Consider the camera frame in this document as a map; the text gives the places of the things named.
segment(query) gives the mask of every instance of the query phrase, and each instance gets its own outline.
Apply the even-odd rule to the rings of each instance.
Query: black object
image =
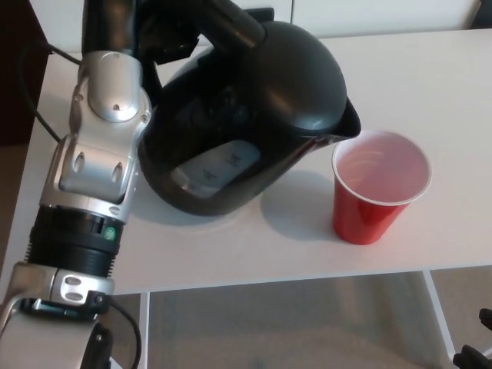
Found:
[[[314,36],[288,23],[260,25],[229,1],[183,2],[198,3],[209,8],[181,14],[191,23],[199,17],[214,48],[159,95],[148,91],[157,109],[139,156],[150,186],[169,204],[227,214],[308,152],[356,137],[361,123],[337,62]]]
[[[82,54],[122,52],[137,56],[137,0],[85,0]]]
[[[108,369],[111,368],[111,349],[113,336],[109,329],[97,323],[91,333],[81,369]]]
[[[480,0],[470,29],[492,28],[492,0]]]
[[[76,307],[77,311],[89,314],[106,314],[111,305],[111,295],[97,291],[89,291],[85,304]]]
[[[480,322],[492,330],[492,310],[481,309],[478,315]],[[453,364],[460,369],[492,369],[492,360],[487,359],[481,352],[465,344],[461,352],[453,357]]]
[[[246,12],[257,22],[274,20],[273,8],[248,9]],[[200,31],[183,13],[173,1],[150,0],[138,8],[142,85],[153,106],[158,104],[162,88],[155,65],[188,58],[198,43]]]
[[[30,235],[27,262],[109,276],[123,223],[85,211],[41,206]]]
[[[135,358],[131,364],[131,369],[138,369],[138,363],[141,357],[141,335],[137,321],[114,299],[111,299],[111,306],[130,323],[131,329],[135,334]]]

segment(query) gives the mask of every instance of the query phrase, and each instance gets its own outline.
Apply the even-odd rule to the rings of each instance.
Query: black cable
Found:
[[[29,107],[29,110],[35,115],[35,117],[39,120],[39,123],[41,123],[41,125],[55,139],[55,141],[60,142],[59,136],[56,134],[55,131],[53,131],[53,128],[50,127],[48,122],[39,113],[38,109],[36,108],[36,104],[32,101],[31,96],[29,95],[29,91],[25,86],[24,59],[25,56],[28,54],[28,52],[30,52],[34,47],[47,48],[50,52],[55,52],[56,54],[59,54],[61,57],[69,60],[70,62],[75,63],[76,65],[80,65],[80,61],[74,58],[73,56],[70,56],[66,52],[60,50],[59,48],[56,48],[55,46],[50,45],[49,43],[46,42],[35,42],[26,46],[24,49],[22,49],[18,59],[17,72],[18,72],[19,87],[21,89],[22,96],[24,97],[25,102]]]
[[[133,328],[133,332],[135,333],[135,339],[137,343],[137,352],[135,352],[135,359],[133,360],[133,364],[131,365],[131,369],[137,369],[138,368],[138,363],[140,362],[140,357],[141,357],[141,335],[140,335],[140,328],[138,327],[137,322],[135,319],[125,310],[124,307],[122,307],[118,302],[115,301],[114,298],[111,299],[111,306],[118,311],[125,319],[131,324],[131,327]]]

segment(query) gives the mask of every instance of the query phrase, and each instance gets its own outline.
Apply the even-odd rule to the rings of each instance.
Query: red plastic cup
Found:
[[[412,141],[396,133],[362,131],[334,150],[333,226],[352,244],[372,244],[431,182],[431,165]]]

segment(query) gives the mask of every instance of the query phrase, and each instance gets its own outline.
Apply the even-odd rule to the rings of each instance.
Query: table top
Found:
[[[263,195],[223,218],[165,204],[142,177],[113,277],[116,293],[492,264],[492,30],[323,40],[344,72],[363,128],[416,141],[429,191],[376,244],[331,230],[332,148],[308,155]],[[183,61],[160,68],[167,81]],[[39,111],[68,131],[77,68],[50,56]],[[2,272],[23,259],[55,143],[36,123]]]

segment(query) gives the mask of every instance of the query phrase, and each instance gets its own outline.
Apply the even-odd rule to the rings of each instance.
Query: kettle spout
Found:
[[[344,114],[333,132],[326,137],[328,145],[356,138],[361,133],[361,120],[357,115],[350,99],[347,98]]]

